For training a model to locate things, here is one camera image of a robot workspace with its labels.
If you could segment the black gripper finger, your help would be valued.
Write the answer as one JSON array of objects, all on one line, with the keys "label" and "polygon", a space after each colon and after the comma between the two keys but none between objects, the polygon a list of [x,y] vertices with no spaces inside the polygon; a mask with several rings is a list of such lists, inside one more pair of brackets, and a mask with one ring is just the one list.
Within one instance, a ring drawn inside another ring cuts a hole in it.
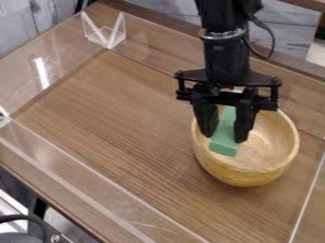
[{"label": "black gripper finger", "polygon": [[197,93],[191,95],[191,105],[200,133],[209,138],[217,125],[217,108]]},{"label": "black gripper finger", "polygon": [[235,142],[247,140],[248,132],[253,127],[255,110],[249,101],[240,101],[236,106],[236,119],[233,122]]}]

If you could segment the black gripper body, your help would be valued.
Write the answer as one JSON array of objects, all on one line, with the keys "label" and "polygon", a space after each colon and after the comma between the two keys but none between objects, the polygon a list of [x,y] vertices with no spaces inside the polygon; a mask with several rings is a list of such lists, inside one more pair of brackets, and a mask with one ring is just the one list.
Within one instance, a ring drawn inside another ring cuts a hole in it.
[{"label": "black gripper body", "polygon": [[176,99],[189,101],[193,94],[213,104],[239,106],[245,100],[255,111],[278,109],[282,81],[249,68],[245,28],[223,33],[201,31],[204,67],[176,71]]}]

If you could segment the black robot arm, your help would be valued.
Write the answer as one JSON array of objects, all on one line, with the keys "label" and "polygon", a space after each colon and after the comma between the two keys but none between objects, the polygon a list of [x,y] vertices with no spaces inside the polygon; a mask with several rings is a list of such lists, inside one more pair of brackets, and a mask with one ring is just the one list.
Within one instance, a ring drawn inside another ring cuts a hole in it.
[{"label": "black robot arm", "polygon": [[256,114],[278,109],[282,81],[249,68],[255,49],[248,44],[248,25],[267,28],[255,13],[262,0],[193,0],[200,16],[204,67],[179,70],[176,98],[192,105],[200,133],[209,137],[219,125],[217,107],[235,109],[233,140],[247,140]]}]

